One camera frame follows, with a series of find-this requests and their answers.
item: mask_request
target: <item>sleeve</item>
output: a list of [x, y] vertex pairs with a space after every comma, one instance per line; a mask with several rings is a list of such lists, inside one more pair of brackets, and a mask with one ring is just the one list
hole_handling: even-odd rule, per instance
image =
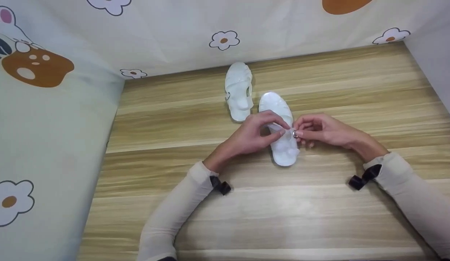
[[175, 236], [197, 205], [213, 190], [211, 175], [218, 176], [198, 162], [167, 195], [142, 230], [137, 261], [177, 258], [173, 247]]
[[450, 259], [450, 200], [417, 176], [399, 154], [391, 152], [364, 165], [381, 164], [377, 183], [442, 259]]

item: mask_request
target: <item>fabric wall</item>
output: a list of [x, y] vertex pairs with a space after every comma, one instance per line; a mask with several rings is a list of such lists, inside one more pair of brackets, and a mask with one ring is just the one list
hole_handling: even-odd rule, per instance
[[1, 261], [75, 259], [124, 84], [56, 15], [0, 1]]
[[40, 1], [125, 79], [403, 40], [432, 0]]

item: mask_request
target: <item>slipper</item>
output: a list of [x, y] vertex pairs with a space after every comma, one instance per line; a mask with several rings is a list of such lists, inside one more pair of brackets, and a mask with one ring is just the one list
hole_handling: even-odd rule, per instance
[[230, 109], [231, 118], [243, 122], [251, 114], [252, 73], [243, 62], [233, 63], [225, 78], [225, 100]]
[[[278, 94], [267, 92], [260, 98], [259, 112], [269, 109], [278, 114], [289, 125], [293, 125], [293, 114], [288, 104]], [[271, 133], [277, 132], [283, 127], [278, 124], [268, 126]], [[272, 148], [273, 160], [276, 164], [288, 167], [296, 163], [299, 149], [297, 148], [296, 138], [293, 137], [292, 131], [287, 131], [279, 140], [270, 144]]]

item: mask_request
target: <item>person's right hand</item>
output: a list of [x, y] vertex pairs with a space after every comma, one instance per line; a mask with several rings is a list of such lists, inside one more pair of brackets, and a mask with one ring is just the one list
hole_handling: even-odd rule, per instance
[[302, 115], [294, 121], [293, 127], [296, 129], [298, 142], [317, 140], [346, 149], [351, 149], [359, 136], [365, 134], [324, 113]]
[[370, 135], [324, 113], [302, 115], [293, 127], [298, 142], [309, 142], [310, 147], [313, 147], [313, 140], [342, 146], [356, 151], [365, 162], [389, 153]]

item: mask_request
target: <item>flower print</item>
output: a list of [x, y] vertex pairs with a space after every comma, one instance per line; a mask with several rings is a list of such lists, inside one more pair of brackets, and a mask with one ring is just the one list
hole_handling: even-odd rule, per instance
[[409, 36], [410, 32], [407, 30], [399, 30], [399, 28], [390, 28], [386, 30], [382, 36], [376, 38], [373, 43], [376, 45], [384, 43], [392, 43], [403, 40], [405, 37]]
[[123, 13], [123, 7], [130, 5], [132, 0], [87, 0], [88, 3], [96, 9], [105, 9], [113, 16], [119, 16]]
[[131, 77], [133, 79], [140, 79], [142, 77], [146, 77], [147, 76], [147, 73], [145, 73], [145, 72], [143, 72], [142, 70], [139, 70], [139, 69], [132, 69], [132, 70], [120, 69], [120, 71], [122, 72], [123, 76]]
[[33, 183], [22, 180], [15, 183], [5, 180], [0, 182], [0, 227], [10, 225], [19, 214], [29, 212], [34, 206], [30, 195]]
[[220, 51], [225, 51], [230, 46], [237, 46], [240, 40], [235, 31], [219, 31], [212, 35], [212, 41], [209, 43], [210, 47], [217, 47]]

